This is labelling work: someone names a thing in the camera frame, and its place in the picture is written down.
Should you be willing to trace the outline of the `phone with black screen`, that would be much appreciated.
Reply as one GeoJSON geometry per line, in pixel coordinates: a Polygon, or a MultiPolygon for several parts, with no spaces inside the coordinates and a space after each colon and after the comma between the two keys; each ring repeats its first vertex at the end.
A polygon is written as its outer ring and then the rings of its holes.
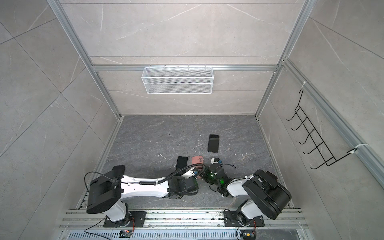
{"type": "Polygon", "coordinates": [[[178,156],[177,164],[176,164],[176,171],[179,171],[179,170],[181,170],[187,166],[188,166],[188,157],[178,156]]]}

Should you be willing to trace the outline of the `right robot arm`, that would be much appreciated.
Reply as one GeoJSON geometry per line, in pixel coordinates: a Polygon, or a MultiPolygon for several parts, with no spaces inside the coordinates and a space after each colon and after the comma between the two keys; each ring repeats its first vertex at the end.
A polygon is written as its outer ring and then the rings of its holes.
{"type": "Polygon", "coordinates": [[[236,219],[245,225],[257,217],[275,220],[292,199],[288,189],[278,182],[278,177],[263,170],[230,179],[224,171],[224,164],[214,160],[201,177],[209,185],[216,186],[216,192],[224,197],[249,197],[236,210],[236,219]]]}

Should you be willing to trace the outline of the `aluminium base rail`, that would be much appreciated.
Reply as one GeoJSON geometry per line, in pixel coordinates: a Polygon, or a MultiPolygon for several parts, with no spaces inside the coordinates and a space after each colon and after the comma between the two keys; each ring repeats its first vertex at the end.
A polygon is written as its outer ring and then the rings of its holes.
{"type": "Polygon", "coordinates": [[[229,210],[134,209],[124,227],[107,227],[104,214],[68,210],[59,220],[59,240],[312,240],[300,209],[284,209],[276,220],[257,217],[248,225],[229,210]]]}

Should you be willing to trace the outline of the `black phone on table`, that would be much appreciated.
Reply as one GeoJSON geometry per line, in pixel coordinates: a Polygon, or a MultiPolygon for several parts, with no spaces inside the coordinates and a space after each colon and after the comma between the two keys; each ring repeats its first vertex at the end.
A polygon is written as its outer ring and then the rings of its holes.
{"type": "Polygon", "coordinates": [[[211,134],[208,142],[208,152],[218,153],[220,144],[220,136],[211,134]]]}

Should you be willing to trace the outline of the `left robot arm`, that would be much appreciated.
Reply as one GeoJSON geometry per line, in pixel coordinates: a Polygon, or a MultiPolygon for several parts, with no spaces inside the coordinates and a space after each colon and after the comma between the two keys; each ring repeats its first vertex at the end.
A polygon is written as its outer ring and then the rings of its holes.
{"type": "Polygon", "coordinates": [[[106,174],[97,173],[98,178],[86,184],[88,191],[87,214],[105,214],[113,223],[125,220],[132,197],[156,197],[179,199],[198,193],[197,176],[205,167],[192,164],[175,170],[166,177],[156,179],[133,178],[125,175],[126,167],[114,166],[106,174]]]}

